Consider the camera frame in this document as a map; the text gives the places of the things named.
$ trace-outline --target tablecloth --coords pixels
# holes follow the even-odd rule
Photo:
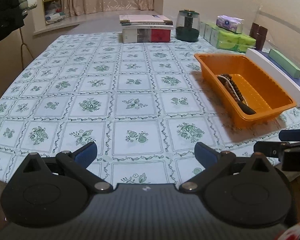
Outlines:
[[[180,183],[204,169],[202,141],[250,156],[257,140],[300,127],[300,109],[251,129],[233,127],[202,80],[195,43],[122,44],[120,33],[64,35],[35,59],[0,99],[0,180],[9,181],[29,152],[55,156],[90,141],[98,157],[88,170],[117,183]]]

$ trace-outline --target green glass jar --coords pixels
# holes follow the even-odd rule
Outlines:
[[[176,24],[176,38],[181,41],[198,41],[200,31],[200,15],[193,10],[180,10]]]

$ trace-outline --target orange plastic tray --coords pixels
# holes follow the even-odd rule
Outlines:
[[[295,101],[260,67],[242,55],[195,54],[202,77],[217,93],[238,128],[245,128],[279,116],[296,106]],[[256,114],[245,114],[216,75],[230,74]]]

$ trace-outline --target white box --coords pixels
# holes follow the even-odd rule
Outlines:
[[[254,49],[248,49],[246,57],[261,67],[269,76],[282,86],[300,107],[300,87],[269,59]]]

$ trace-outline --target stack of books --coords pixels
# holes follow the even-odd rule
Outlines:
[[[163,15],[120,15],[123,43],[169,42],[173,22]]]

